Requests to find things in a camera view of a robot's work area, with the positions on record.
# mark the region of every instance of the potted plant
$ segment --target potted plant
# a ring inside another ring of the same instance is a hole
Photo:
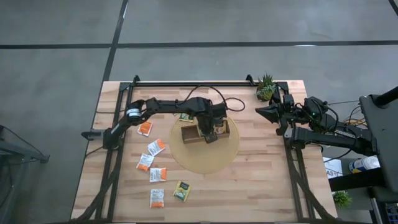
[[[340,208],[346,208],[351,205],[352,202],[352,198],[345,191],[335,192],[335,194],[333,195],[333,200],[335,201],[335,204],[337,204],[337,206],[339,206]]]
[[[272,75],[265,74],[262,80],[259,78],[256,96],[261,101],[268,101],[275,92],[275,84],[272,82]]]

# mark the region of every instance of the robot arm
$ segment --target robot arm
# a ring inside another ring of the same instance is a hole
[[[131,126],[137,126],[147,121],[157,113],[186,113],[196,116],[198,127],[205,135],[207,143],[217,140],[214,125],[221,124],[226,118],[226,106],[224,103],[213,105],[211,100],[202,97],[193,97],[186,101],[172,100],[137,100],[132,102],[125,115],[114,128],[108,128],[103,134],[103,146],[105,149],[115,149],[123,133]]]
[[[338,118],[326,113],[330,110],[327,103],[312,96],[305,99],[302,107],[297,105],[299,104],[294,103],[292,95],[285,95],[283,101],[270,101],[269,106],[256,108],[256,112],[272,123],[279,123],[277,135],[283,135],[295,149],[317,143],[350,148],[365,156],[377,154],[376,140],[372,133],[367,129],[339,122]],[[295,123],[308,123],[311,130],[296,127]]]

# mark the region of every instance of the white label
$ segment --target white label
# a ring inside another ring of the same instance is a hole
[[[113,134],[113,133],[117,130],[118,127],[119,127],[119,123],[118,123],[118,125],[116,125],[116,126],[112,129],[111,134]]]
[[[327,161],[330,158],[324,157],[323,161]],[[326,174],[328,179],[335,178],[343,175],[343,170],[341,168],[341,160],[335,159],[329,162],[324,163]]]
[[[141,116],[141,113],[139,112],[139,109],[137,109],[137,108],[127,110],[126,114],[128,114],[129,116]]]

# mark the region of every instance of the gray floor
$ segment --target gray floor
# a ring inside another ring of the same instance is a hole
[[[0,2],[0,44],[111,43],[122,0]],[[130,0],[120,42],[398,40],[387,0]],[[0,50],[0,123],[51,155],[31,164],[13,223],[68,220],[108,49]],[[110,80],[302,79],[330,103],[398,83],[398,46],[118,49]],[[341,119],[356,104],[335,105]],[[325,156],[345,149],[326,148]],[[359,157],[351,153],[348,157]],[[339,210],[343,219],[367,213]]]

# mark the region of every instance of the wooden tabletop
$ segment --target wooden tabletop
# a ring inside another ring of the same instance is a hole
[[[301,80],[287,81],[295,102],[303,103],[307,94]],[[116,106],[120,82],[104,82],[97,111],[113,112]],[[156,97],[160,100],[184,99],[191,87],[142,87],[134,88],[132,100]],[[155,114],[149,137],[137,134],[137,127],[126,132],[126,143],[119,178],[114,222],[276,222],[296,221],[294,200],[287,167],[284,143],[277,136],[277,124],[257,114],[254,109],[267,106],[254,95],[254,87],[217,87],[225,98],[237,97],[246,104],[242,112],[228,111],[239,129],[240,148],[235,160],[222,171],[214,174],[196,174],[185,170],[173,158],[169,148],[170,128],[178,116]],[[207,88],[199,88],[191,97],[202,96],[213,103],[221,97]],[[238,101],[228,101],[230,108],[240,108]],[[96,113],[93,128],[106,129],[112,125],[113,114]],[[156,139],[166,143],[166,150],[155,157],[152,167],[166,167],[167,181],[150,183],[149,173],[136,169],[142,153],[148,153],[147,145]],[[90,152],[102,144],[101,140],[89,143]],[[89,155],[76,193],[72,218],[83,213],[94,199],[101,185],[105,150]],[[319,147],[307,146],[303,150],[310,188],[326,210],[336,217],[322,155]],[[173,197],[179,180],[192,186],[186,202]],[[164,208],[149,208],[150,190],[164,189]],[[305,203],[300,194],[302,207]],[[108,209],[108,197],[104,209]]]

